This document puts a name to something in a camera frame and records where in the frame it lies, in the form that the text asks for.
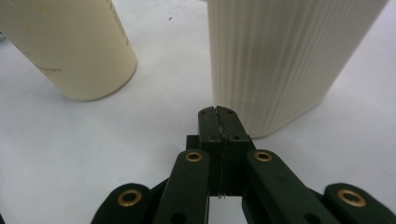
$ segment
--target cylindrical object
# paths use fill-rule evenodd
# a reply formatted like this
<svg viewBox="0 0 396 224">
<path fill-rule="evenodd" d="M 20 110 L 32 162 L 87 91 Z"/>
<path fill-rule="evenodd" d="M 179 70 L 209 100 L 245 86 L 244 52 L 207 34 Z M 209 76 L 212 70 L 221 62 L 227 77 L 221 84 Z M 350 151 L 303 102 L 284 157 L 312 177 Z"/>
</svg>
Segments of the cylindrical object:
<svg viewBox="0 0 396 224">
<path fill-rule="evenodd" d="M 0 0 L 0 30 L 72 99 L 109 95 L 136 68 L 110 0 Z"/>
<path fill-rule="evenodd" d="M 388 0 L 208 0 L 213 93 L 251 137 L 324 97 Z"/>
</svg>

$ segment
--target white surface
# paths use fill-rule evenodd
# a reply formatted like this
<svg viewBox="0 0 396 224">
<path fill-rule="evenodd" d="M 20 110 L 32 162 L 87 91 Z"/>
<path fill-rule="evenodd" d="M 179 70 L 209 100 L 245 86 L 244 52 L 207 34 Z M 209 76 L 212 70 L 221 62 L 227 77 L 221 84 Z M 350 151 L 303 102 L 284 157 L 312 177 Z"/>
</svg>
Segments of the white surface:
<svg viewBox="0 0 396 224">
<path fill-rule="evenodd" d="M 213 104 L 205 1 L 114 1 L 138 66 L 120 91 L 76 102 L 0 42 L 0 213 L 7 224 L 89 223 L 108 193 L 170 175 L 197 113 Z M 396 1 L 324 101 L 254 143 L 310 188 L 365 189 L 396 212 Z M 239 199 L 209 223 L 246 223 Z"/>
</svg>

